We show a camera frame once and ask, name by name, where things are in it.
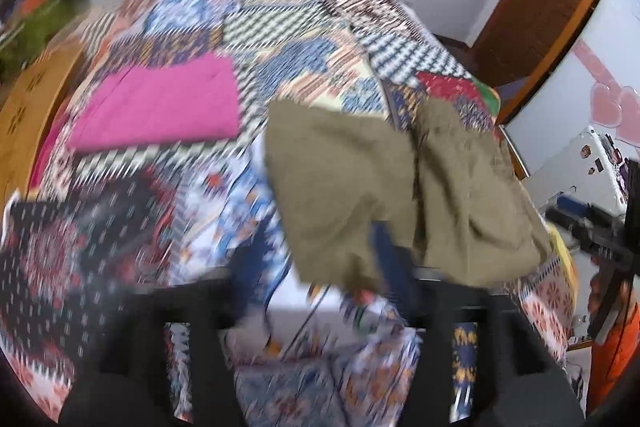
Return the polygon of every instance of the red patterned fabric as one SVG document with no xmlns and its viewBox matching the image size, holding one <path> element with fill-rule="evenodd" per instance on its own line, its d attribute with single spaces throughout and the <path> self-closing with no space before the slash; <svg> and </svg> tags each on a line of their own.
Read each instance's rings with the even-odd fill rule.
<svg viewBox="0 0 640 427">
<path fill-rule="evenodd" d="M 40 182 L 42 181 L 44 171 L 49 164 L 49 158 L 51 158 L 51 154 L 53 153 L 53 148 L 56 145 L 56 140 L 58 139 L 62 128 L 68 120 L 69 115 L 66 112 L 63 112 L 62 114 L 60 114 L 60 116 L 57 116 L 51 124 L 49 134 L 47 134 L 47 137 L 40 147 L 38 158 L 36 159 L 36 163 L 33 166 L 33 171 L 31 171 L 31 179 L 29 180 L 30 190 L 32 188 L 40 187 Z"/>
<path fill-rule="evenodd" d="M 56 220 L 42 233 L 34 234 L 20 262 L 31 296 L 40 296 L 59 310 L 68 292 L 82 286 L 79 251 L 86 243 L 70 219 Z"/>
<path fill-rule="evenodd" d="M 431 96 L 449 102 L 455 102 L 460 96 L 464 96 L 475 102 L 480 108 L 487 110 L 480 91 L 471 80 L 455 76 L 442 76 L 427 71 L 418 71 L 415 76 Z"/>
<path fill-rule="evenodd" d="M 575 309 L 574 290 L 555 255 L 532 275 L 521 280 L 522 311 L 538 330 L 549 353 L 564 360 Z"/>
</svg>

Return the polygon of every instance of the pink cloth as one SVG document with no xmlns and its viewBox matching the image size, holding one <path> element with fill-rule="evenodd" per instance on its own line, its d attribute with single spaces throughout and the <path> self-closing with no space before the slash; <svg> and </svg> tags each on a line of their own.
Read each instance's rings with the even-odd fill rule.
<svg viewBox="0 0 640 427">
<path fill-rule="evenodd" d="M 62 131 L 62 128 L 64 127 L 67 120 L 69 120 L 69 115 L 68 113 L 63 112 L 51 124 L 49 134 L 47 134 L 44 142 L 42 142 L 42 146 L 40 147 L 40 151 L 38 152 L 38 159 L 36 159 L 36 163 L 34 164 L 33 170 L 31 171 L 29 190 L 40 187 L 40 183 L 42 183 L 42 177 L 44 176 L 44 169 L 47 168 L 49 158 L 51 158 L 51 153 L 53 152 L 53 147 L 56 144 L 58 135 L 60 134 L 60 131 Z"/>
<path fill-rule="evenodd" d="M 238 136 L 231 58 L 205 54 L 179 66 L 110 74 L 76 121 L 68 146 L 94 152 Z"/>
</svg>

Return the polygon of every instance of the pink heart sticker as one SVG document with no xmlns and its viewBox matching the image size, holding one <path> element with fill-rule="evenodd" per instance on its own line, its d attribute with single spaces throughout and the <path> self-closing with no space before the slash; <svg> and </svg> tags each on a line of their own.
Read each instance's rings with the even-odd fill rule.
<svg viewBox="0 0 640 427">
<path fill-rule="evenodd" d="M 609 87 L 613 96 L 620 94 L 620 85 L 613 78 L 613 75 L 601 62 L 598 56 L 588 47 L 587 43 L 582 39 L 575 42 L 574 54 L 581 61 L 583 66 L 591 73 L 593 79 L 599 83 Z"/>
<path fill-rule="evenodd" d="M 614 93 L 604 84 L 591 87 L 591 121 L 610 129 L 622 122 L 622 108 Z"/>
<path fill-rule="evenodd" d="M 640 146 L 640 100 L 633 87 L 625 86 L 618 96 L 622 121 L 616 129 L 616 139 L 634 147 Z"/>
</svg>

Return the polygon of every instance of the black and white zigzag fabric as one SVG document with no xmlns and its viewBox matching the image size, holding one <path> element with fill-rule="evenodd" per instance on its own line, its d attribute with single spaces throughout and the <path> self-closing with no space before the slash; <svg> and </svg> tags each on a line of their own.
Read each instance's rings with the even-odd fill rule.
<svg viewBox="0 0 640 427">
<path fill-rule="evenodd" d="M 80 35 L 80 42 L 84 45 L 84 57 L 87 60 L 91 60 L 97 54 L 102 39 L 109 32 L 115 20 L 116 14 L 108 12 L 84 29 Z"/>
<path fill-rule="evenodd" d="M 146 166 L 172 164 L 182 167 L 213 155 L 239 155 L 251 145 L 266 124 L 264 104 L 260 103 L 252 68 L 236 62 L 240 134 L 233 140 L 216 140 L 161 146 L 137 146 L 82 156 L 76 166 L 76 185 L 95 183 L 105 178 L 132 174 Z"/>
<path fill-rule="evenodd" d="M 245 8 L 229 15 L 223 44 L 228 51 L 258 50 L 289 41 L 329 19 L 322 4 Z"/>
<path fill-rule="evenodd" d="M 471 78 L 464 66 L 441 44 L 429 45 L 397 33 L 356 32 L 355 35 L 369 53 L 373 70 L 380 78 L 394 84 L 417 87 L 416 71 Z"/>
</svg>

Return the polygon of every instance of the olive green cloth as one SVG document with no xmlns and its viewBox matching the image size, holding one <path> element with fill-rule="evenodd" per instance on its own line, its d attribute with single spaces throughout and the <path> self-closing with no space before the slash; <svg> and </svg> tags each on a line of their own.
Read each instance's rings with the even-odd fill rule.
<svg viewBox="0 0 640 427">
<path fill-rule="evenodd" d="M 382 289 L 371 222 L 412 246 L 413 158 L 408 135 L 380 118 L 270 102 L 265 163 L 301 280 Z"/>
<path fill-rule="evenodd" d="M 490 286 L 526 275 L 552 253 L 549 235 L 513 174 L 506 146 L 466 130 L 453 106 L 425 99 L 416 118 L 424 205 L 423 264 Z"/>
</svg>

